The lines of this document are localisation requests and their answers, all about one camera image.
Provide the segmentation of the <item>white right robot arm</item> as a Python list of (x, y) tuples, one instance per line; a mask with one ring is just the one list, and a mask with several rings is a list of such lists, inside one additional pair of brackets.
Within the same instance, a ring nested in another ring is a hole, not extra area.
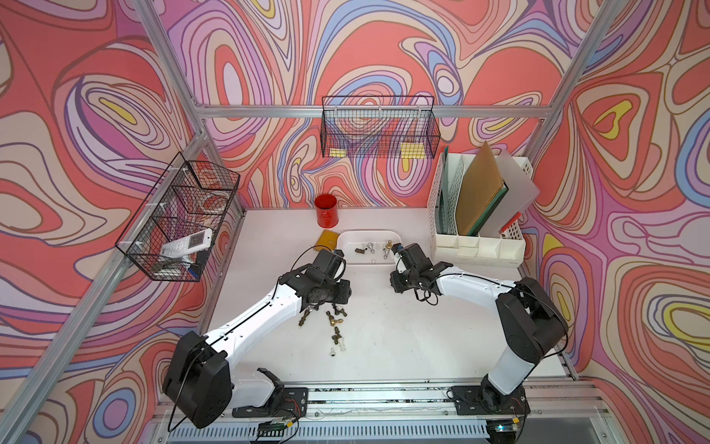
[(507, 347), (480, 386), (481, 399), (491, 411), (509, 401), (548, 353), (569, 338), (564, 316), (531, 277), (499, 280), (448, 262), (434, 264), (417, 243), (396, 243), (392, 252), (395, 270), (390, 273), (390, 285), (395, 292), (411, 290), (425, 303), (442, 296), (457, 298), (498, 315)]

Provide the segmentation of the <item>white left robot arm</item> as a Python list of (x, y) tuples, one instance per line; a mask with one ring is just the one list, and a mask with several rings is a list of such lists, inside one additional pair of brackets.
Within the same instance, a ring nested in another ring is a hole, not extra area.
[(224, 412), (254, 409), (273, 414), (286, 402), (283, 382), (259, 367), (238, 366), (247, 352), (286, 321), (321, 305), (345, 305), (351, 283), (340, 250), (322, 250), (311, 264), (277, 279), (271, 292), (243, 314), (204, 335), (193, 331), (179, 339), (162, 392), (197, 429)]

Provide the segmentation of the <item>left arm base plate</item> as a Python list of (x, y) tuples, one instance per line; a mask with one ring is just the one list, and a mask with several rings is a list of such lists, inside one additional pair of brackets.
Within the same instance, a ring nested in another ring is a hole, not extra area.
[(232, 411), (232, 416), (234, 418), (286, 417), (298, 419), (307, 414), (308, 399), (308, 388), (277, 388), (264, 406), (240, 407)]

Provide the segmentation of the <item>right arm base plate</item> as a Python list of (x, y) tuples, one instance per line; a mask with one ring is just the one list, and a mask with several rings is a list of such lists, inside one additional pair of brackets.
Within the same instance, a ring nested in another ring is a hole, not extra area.
[(531, 412), (523, 385), (508, 395), (492, 386), (453, 386), (447, 395), (458, 416), (526, 416)]

